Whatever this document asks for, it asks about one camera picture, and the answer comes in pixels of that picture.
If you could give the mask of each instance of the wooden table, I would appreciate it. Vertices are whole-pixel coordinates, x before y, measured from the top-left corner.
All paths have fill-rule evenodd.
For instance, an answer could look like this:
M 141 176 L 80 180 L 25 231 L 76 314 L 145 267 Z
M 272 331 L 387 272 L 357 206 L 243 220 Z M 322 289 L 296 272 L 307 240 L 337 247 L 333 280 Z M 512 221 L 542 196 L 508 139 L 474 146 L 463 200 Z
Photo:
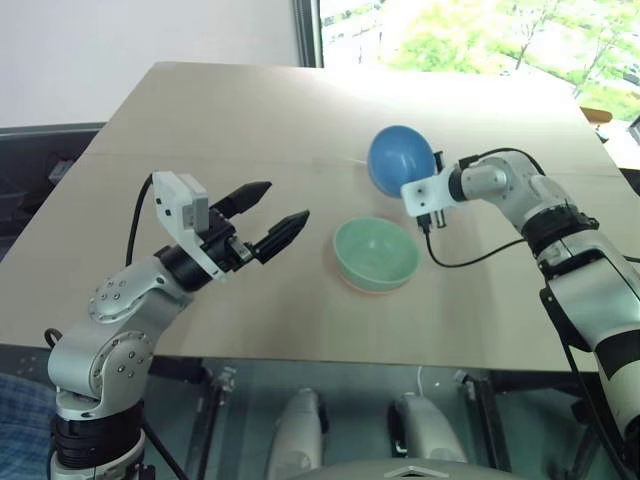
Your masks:
M 330 241 L 352 217 L 384 217 L 424 241 L 363 163 L 391 124 L 419 130 L 445 162 L 500 146 L 528 151 L 621 250 L 640 253 L 640 227 L 629 222 L 640 218 L 636 196 L 561 92 L 512 78 L 166 63 L 141 81 L 0 264 L 0 342 L 42 345 L 46 327 L 64 331 L 86 314 L 94 287 L 123 266 L 142 181 L 170 169 L 194 175 L 211 201 L 271 180 L 262 202 L 234 218 L 244 241 L 290 213 L 309 208 L 311 217 L 267 265 L 198 292 L 158 353 L 567 369 L 526 246 L 457 270 L 423 254 L 415 277 L 388 295 L 358 293 L 338 278 Z M 446 261 L 517 238 L 481 202 L 447 220 L 434 233 Z M 135 256 L 168 243 L 148 204 Z M 593 367 L 590 357 L 578 360 Z

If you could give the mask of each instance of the robotic arm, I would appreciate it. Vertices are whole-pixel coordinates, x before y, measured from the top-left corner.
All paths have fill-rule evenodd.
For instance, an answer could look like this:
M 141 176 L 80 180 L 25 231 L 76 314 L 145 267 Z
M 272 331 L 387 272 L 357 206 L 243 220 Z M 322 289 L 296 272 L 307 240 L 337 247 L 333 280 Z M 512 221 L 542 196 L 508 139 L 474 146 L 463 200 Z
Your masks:
M 640 275 L 581 213 L 564 189 L 524 152 L 504 149 L 463 159 L 439 175 L 407 183 L 410 216 L 483 199 L 529 244 L 545 278 L 540 298 L 565 344 L 593 352 L 623 461 L 640 452 Z
M 309 216 L 284 218 L 253 245 L 238 239 L 229 219 L 258 203 L 271 183 L 244 185 L 211 208 L 189 175 L 156 172 L 153 186 L 158 218 L 177 245 L 108 278 L 89 299 L 87 317 L 49 357 L 58 387 L 54 479 L 143 478 L 141 399 L 160 335 L 189 305 L 191 292 L 254 258 L 266 263 Z

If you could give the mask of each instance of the white cable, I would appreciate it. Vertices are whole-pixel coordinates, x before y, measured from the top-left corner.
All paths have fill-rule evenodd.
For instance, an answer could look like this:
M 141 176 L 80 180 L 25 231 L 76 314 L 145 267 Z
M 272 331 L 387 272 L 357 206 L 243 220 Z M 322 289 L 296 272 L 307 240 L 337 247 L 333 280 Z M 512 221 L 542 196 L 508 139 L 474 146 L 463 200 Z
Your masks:
M 418 384 L 418 395 L 424 397 L 424 391 L 422 390 L 422 365 L 418 367 L 418 372 L 416 373 L 416 383 Z

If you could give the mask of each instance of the white bracket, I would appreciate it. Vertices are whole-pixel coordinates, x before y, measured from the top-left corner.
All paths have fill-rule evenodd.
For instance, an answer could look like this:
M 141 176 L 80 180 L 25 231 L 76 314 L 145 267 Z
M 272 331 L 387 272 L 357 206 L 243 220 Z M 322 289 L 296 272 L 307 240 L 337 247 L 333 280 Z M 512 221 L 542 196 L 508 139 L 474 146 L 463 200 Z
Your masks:
M 447 207 L 460 205 L 449 193 L 449 177 L 456 165 L 445 167 L 438 175 L 405 183 L 400 188 L 404 208 L 410 217 L 419 217 Z
M 191 175 L 153 172 L 156 215 L 169 235 L 211 278 L 225 281 L 225 274 L 200 248 L 198 233 L 209 229 L 209 197 Z

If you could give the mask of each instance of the window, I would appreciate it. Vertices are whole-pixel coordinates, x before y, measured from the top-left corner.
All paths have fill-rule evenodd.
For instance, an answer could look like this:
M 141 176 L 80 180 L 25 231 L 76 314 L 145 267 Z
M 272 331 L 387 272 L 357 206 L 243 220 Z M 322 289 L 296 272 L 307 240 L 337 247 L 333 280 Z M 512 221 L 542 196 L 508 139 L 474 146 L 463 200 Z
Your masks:
M 640 0 L 320 0 L 327 68 L 526 75 L 628 126 L 640 113 Z

